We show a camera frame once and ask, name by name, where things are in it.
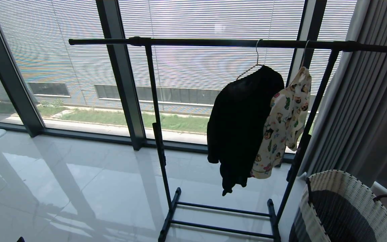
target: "black metal clothes rack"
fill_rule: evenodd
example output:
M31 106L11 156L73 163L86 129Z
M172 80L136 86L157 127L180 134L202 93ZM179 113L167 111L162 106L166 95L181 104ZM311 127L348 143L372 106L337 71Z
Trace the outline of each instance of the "black metal clothes rack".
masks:
M387 46L376 46L368 44L360 44L353 41L334 41L334 42L325 42L325 41L309 41L307 48L312 49L330 49L331 53L329 55L328 64L324 72L324 76L321 80L315 101L310 111L310 115L305 124L305 129L300 140L298 150L295 154L293 164L289 170L286 180L288 185L286 187L284 196L282 198L281 205L278 209L277 214L275 213L273 200L269 199L267 202L268 213L258 213L252 211L231 209L231 208L221 208L209 205L194 204L189 202L180 202L181 188L178 187L175 191L173 199L171 199L168 179L166 175L166 158L164 152L163 138L162 138L162 129L159 116L159 107L158 107L158 97L156 89L156 80L155 80L155 70L152 60L152 46L161 45L161 46L236 46L236 47L267 47L267 48L305 48L306 41L294 41L294 40L260 40L257 43L257 40L219 40L219 39L156 39L156 38L143 38L143 37L131 37L129 39L70 39L69 43L71 45L77 44L130 44L134 46L145 46L147 63L149 67L150 83L152 85L152 96L153 96L153 105L155 109L156 123L153 123L153 130L155 133L155 140L157 146L157 152L160 162L160 167L162 171L162 177L165 187L166 199L168 202L168 214L164 221L162 230L160 232L158 242L163 242L166 239L169 227L171 224L180 224L191 227L198 227L209 230L218 230L229 233L237 233L249 236L257 236L263 238L273 239L275 242L280 242L280 234L278 232L278 222L282 217L283 210L285 208L286 202L289 198L289 194L295 182L298 170L301 166L302 159L305 155L305 151L309 144L311 136L308 134L312 126L313 119L318 110L319 104L321 102L322 96L324 95L325 87L327 86L329 77L331 75L332 69L334 67L335 61L337 60L338 53L340 51L373 51L373 52L385 52L387 53ZM267 217L271 223L272 234L262 234L254 233L249 231L242 230L233 230L228 228L214 227L204 224L195 224L184 221L178 221L173 219L173 215L178 205L191 206L197 208L206 208L211 210L221 210L228 211L233 213L244 213L256 216Z

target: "wire hanger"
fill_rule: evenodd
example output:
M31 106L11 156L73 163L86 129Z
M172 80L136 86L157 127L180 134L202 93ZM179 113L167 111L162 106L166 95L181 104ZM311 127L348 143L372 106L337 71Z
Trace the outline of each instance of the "wire hanger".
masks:
M259 41L261 41L262 39L259 39L257 42L256 42L256 46L255 46L255 49L256 49L256 65L250 67L247 71L243 72L241 75L239 75L237 77L237 80L242 77L244 74L246 74L248 71L252 70L255 66L262 66L259 64L259 53L258 53L258 43Z
M304 52L302 53L302 59L301 59L301 68L304 66L304 57L305 57L305 50L307 49L308 42L310 40L307 40L307 43L305 43Z

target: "curtain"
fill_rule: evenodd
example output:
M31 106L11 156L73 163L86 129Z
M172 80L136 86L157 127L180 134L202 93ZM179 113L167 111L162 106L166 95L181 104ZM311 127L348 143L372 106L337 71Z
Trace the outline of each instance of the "curtain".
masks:
M387 0L358 1L347 40L387 46ZM344 53L298 175L345 170L387 188L387 54Z

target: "black garment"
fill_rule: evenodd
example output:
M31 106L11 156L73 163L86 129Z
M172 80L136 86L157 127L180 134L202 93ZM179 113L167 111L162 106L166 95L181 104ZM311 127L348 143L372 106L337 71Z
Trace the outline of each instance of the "black garment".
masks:
M282 76L262 66L228 84L217 96L207 125L207 146L209 162L221 163L223 196L231 193L235 184L246 186L271 111L271 99L282 89Z

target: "laundry basket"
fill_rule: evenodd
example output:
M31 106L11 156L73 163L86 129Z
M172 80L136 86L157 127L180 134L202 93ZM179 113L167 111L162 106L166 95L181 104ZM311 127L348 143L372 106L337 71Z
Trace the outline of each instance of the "laundry basket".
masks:
M387 242L387 210L349 173L328 170L307 178L290 242Z

